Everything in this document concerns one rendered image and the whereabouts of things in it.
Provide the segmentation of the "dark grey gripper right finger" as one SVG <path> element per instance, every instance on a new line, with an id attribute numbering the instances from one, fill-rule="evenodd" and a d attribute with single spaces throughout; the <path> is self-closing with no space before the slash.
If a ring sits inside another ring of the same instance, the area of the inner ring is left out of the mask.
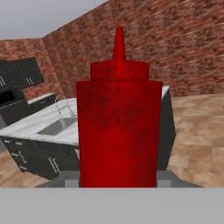
<path id="1" fill-rule="evenodd" d="M 198 187 L 198 185 L 179 178 L 173 171 L 157 171 L 157 187 Z"/>

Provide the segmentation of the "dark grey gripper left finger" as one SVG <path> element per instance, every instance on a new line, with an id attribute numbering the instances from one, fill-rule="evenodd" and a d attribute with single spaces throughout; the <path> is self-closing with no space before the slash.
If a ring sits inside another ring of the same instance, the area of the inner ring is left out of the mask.
<path id="1" fill-rule="evenodd" d="M 80 187 L 80 172 L 79 171 L 63 171 L 57 178 L 49 180 L 45 182 L 44 184 L 38 185 L 38 187 L 41 187 L 41 188 Z"/>

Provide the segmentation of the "red ketchup bottle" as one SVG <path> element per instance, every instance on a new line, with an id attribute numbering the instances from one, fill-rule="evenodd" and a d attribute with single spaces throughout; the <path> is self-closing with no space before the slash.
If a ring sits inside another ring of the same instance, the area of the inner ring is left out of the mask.
<path id="1" fill-rule="evenodd" d="M 123 28 L 112 60 L 95 62 L 77 83 L 82 187 L 154 187 L 162 83 L 150 65 L 127 60 Z"/>

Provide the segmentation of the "dark kitchen island cabinets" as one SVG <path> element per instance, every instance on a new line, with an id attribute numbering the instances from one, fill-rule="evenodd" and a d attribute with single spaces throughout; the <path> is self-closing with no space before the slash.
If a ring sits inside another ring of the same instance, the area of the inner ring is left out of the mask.
<path id="1" fill-rule="evenodd" d="M 71 98 L 68 102 L 77 115 L 76 100 Z M 54 103 L 0 129 L 0 138 L 20 171 L 54 179 L 63 171 L 79 169 L 78 122 L 56 136 L 39 134 L 58 119 L 71 117 L 68 108 L 61 112 L 62 115 Z"/>

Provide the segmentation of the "steel sink basin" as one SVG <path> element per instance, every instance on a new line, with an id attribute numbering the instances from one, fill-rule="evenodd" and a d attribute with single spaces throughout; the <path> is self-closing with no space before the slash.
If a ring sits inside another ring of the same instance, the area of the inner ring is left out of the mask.
<path id="1" fill-rule="evenodd" d="M 43 128 L 38 133 L 40 135 L 56 136 L 60 132 L 66 130 L 67 128 L 69 128 L 71 125 L 73 125 L 76 122 L 77 122 L 76 117 L 60 118 L 57 121 L 48 125 L 47 127 Z"/>

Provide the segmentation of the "chrome sink tap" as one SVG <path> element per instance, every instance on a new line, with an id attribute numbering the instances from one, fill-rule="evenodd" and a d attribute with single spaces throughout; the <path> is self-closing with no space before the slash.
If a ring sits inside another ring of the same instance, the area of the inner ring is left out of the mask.
<path id="1" fill-rule="evenodd" d="M 63 100 L 64 102 L 65 102 L 65 104 L 61 107 L 60 105 L 59 105 L 59 99 L 61 99 L 61 100 Z M 71 107 L 70 107 L 70 104 L 69 104 L 69 102 L 68 102 L 68 99 L 65 97 L 65 96 L 63 96 L 62 94 L 58 94 L 56 97 L 55 97 L 55 105 L 56 105 L 56 109 L 58 110 L 58 112 L 59 112 L 59 114 L 62 116 L 62 110 L 63 109 L 66 109 L 66 108 L 68 108 L 68 110 L 69 110 L 69 114 L 70 114 L 70 116 L 71 117 L 76 117 L 76 114 L 75 114 L 75 112 L 71 109 Z"/>

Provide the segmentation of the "dark base cabinets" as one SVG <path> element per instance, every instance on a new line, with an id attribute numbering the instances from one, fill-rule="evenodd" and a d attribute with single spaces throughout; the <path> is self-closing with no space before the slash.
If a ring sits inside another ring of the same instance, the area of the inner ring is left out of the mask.
<path id="1" fill-rule="evenodd" d="M 0 108 L 0 126 L 9 126 L 55 103 L 56 94 L 44 94 L 30 101 L 23 99 Z"/>

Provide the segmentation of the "black microwave oven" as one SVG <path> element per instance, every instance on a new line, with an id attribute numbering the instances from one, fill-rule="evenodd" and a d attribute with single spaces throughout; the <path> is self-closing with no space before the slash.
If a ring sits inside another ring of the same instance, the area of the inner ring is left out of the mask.
<path id="1" fill-rule="evenodd" d="M 0 108 L 21 101 L 24 98 L 24 93 L 20 87 L 0 89 Z"/>

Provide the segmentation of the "dark wall cupboards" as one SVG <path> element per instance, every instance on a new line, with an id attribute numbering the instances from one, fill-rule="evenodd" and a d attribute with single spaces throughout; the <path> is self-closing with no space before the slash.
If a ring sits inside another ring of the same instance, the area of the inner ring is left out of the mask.
<path id="1" fill-rule="evenodd" d="M 44 82 L 38 62 L 34 57 L 25 59 L 0 59 L 0 88 L 19 86 L 28 88 Z"/>

